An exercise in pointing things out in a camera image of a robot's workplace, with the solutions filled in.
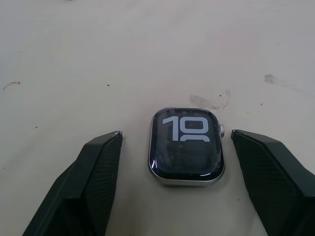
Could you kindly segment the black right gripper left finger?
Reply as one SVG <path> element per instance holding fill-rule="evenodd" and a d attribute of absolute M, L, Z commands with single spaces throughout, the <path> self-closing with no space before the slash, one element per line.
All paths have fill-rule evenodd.
<path fill-rule="evenodd" d="M 55 180 L 24 231 L 25 236 L 103 236 L 113 201 L 123 134 L 87 142 Z"/>

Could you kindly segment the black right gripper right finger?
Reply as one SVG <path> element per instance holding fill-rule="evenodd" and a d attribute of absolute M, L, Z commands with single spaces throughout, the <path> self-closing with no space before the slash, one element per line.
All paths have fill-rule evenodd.
<path fill-rule="evenodd" d="M 270 236 L 315 234 L 315 176 L 280 141 L 231 133 L 249 198 Z"/>

